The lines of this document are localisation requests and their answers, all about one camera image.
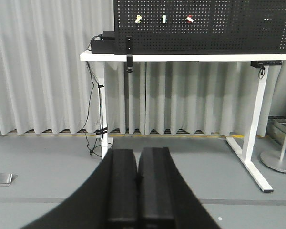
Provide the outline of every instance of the desk foot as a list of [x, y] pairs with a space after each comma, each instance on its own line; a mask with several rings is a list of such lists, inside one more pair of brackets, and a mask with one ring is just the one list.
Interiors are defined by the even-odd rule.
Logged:
[[232, 137], [226, 138], [228, 144], [231, 146], [231, 148], [234, 150], [238, 158], [241, 160], [241, 162], [244, 164], [248, 172], [251, 174], [253, 179], [256, 181], [256, 183], [259, 185], [261, 190], [264, 193], [270, 193], [273, 192], [273, 188], [270, 186], [270, 184], [266, 181], [266, 179], [263, 177], [263, 175], [260, 173], [260, 171], [255, 167], [255, 165], [252, 163], [252, 161], [245, 161], [242, 157], [242, 148], [238, 145], [238, 143], [234, 140]]
[[113, 147], [113, 137], [108, 137], [107, 141], [106, 141], [106, 139], [103, 139], [103, 141], [102, 141], [102, 159], [104, 159], [108, 149], [111, 149], [112, 147]]

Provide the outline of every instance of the metal bracket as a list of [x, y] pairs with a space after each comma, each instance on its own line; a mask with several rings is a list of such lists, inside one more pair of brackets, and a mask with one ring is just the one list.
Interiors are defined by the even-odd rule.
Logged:
[[133, 72], [133, 37], [126, 37], [126, 65], [127, 72]]

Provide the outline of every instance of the small object on pegboard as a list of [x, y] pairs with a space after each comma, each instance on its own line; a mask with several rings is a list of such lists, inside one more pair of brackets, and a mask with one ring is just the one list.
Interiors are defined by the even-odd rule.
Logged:
[[194, 22], [193, 16], [192, 16], [192, 15], [188, 15], [188, 16], [186, 17], [186, 22], [187, 22], [188, 24], [193, 23], [193, 22]]
[[137, 24], [140, 24], [142, 22], [142, 16], [141, 15], [137, 15], [134, 22], [137, 23]]
[[166, 24], [167, 20], [166, 20], [166, 15], [162, 15], [162, 24]]

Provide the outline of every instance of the desk leg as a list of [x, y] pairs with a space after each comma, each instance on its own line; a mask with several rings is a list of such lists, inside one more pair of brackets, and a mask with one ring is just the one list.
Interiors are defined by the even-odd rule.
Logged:
[[234, 152], [239, 157], [241, 162], [244, 164], [246, 169], [249, 171], [249, 173], [256, 181], [256, 183], [260, 186], [261, 190], [265, 193], [273, 192], [273, 188], [269, 185], [269, 183], [266, 181], [266, 179], [263, 177], [260, 171], [258, 171], [255, 165], [252, 163], [251, 156], [255, 144], [259, 116], [262, 109], [262, 102], [265, 92], [267, 75], [268, 75], [268, 66], [265, 66], [265, 75], [262, 79], [259, 79], [258, 82], [258, 88], [254, 102], [254, 110], [249, 119], [250, 126], [245, 132], [243, 148], [241, 148], [232, 137], [226, 138], [231, 148], [234, 150]]
[[[103, 112], [103, 128], [108, 127], [107, 125], [107, 106], [106, 106], [106, 84], [105, 84], [105, 66], [104, 62], [95, 62], [95, 68], [96, 68], [96, 76], [99, 81], [99, 85], [104, 85], [104, 87], [101, 88], [101, 98], [102, 103], [99, 104], [99, 114], [101, 114], [101, 107]], [[103, 134], [102, 142], [101, 142], [101, 148], [102, 148], [102, 159], [105, 157], [108, 148], [111, 148], [113, 146], [113, 137], [108, 137], [108, 133]]]

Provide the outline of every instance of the cable clip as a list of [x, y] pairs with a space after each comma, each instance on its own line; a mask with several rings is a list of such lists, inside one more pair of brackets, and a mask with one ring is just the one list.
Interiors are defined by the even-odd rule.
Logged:
[[107, 133], [107, 127], [95, 131], [96, 135], [103, 135], [103, 134], [106, 134], [106, 133]]
[[133, 72], [133, 38], [126, 37], [126, 65], [127, 72]]
[[265, 67], [262, 65], [258, 73], [258, 78], [262, 79], [264, 77], [264, 74], [265, 74]]

